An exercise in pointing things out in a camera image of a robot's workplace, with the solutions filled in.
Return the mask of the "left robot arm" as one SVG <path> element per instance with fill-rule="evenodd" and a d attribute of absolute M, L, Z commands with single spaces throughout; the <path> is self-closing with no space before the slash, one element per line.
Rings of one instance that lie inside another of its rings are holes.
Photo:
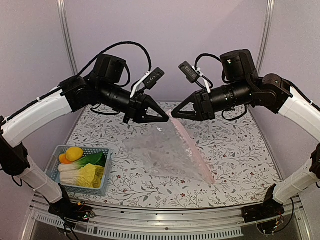
<path fill-rule="evenodd" d="M 40 193 L 49 204 L 49 212 L 65 222 L 88 222 L 95 214 L 85 204 L 71 202 L 66 189 L 52 181 L 32 160 L 23 140 L 48 123 L 75 113 L 88 105 L 102 104 L 113 114 L 123 113 L 123 122 L 137 124 L 165 123 L 169 116 L 155 100 L 145 94 L 164 76 L 160 68 L 148 67 L 144 76 L 131 88 L 120 85 L 124 59 L 102 50 L 89 63 L 92 71 L 82 72 L 62 81 L 49 93 L 22 109 L 0 119 L 0 166 L 12 178 L 19 178 Z"/>

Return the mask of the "clear pink zip top bag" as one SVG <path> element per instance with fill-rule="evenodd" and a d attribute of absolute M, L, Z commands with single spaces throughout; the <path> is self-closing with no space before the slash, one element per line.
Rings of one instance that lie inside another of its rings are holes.
<path fill-rule="evenodd" d="M 166 113 L 168 122 L 154 123 L 141 136 L 124 142 L 127 153 L 141 160 L 154 177 L 178 177 L 214 184 L 215 179 L 182 123 Z"/>

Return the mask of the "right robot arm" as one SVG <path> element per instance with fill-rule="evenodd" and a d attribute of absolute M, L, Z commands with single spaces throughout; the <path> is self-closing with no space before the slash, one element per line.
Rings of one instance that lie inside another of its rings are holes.
<path fill-rule="evenodd" d="M 251 52 L 234 50 L 217 58 L 222 64 L 223 85 L 191 94 L 172 112 L 174 118 L 203 122 L 237 106 L 262 106 L 296 123 L 314 139 L 320 138 L 320 109 L 291 81 L 277 74 L 258 75 Z M 242 208 L 246 223 L 284 213 L 284 203 L 320 180 L 320 150 L 290 177 L 268 188 L 260 204 Z"/>

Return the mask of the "yellow lemon toy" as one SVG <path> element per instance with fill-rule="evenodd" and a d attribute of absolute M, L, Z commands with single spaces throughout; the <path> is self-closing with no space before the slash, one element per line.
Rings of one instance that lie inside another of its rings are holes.
<path fill-rule="evenodd" d="M 80 147 L 70 147 L 65 152 L 65 157 L 70 162 L 75 162 L 83 157 L 84 151 Z"/>

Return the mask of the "light blue plastic basket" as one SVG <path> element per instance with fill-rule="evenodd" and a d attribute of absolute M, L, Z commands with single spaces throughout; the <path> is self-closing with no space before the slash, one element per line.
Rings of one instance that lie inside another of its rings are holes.
<path fill-rule="evenodd" d="M 109 148 L 80 147 L 82 157 L 68 163 L 66 153 L 71 147 L 59 145 L 52 154 L 45 173 L 70 193 L 103 196 L 106 193 L 112 165 Z"/>

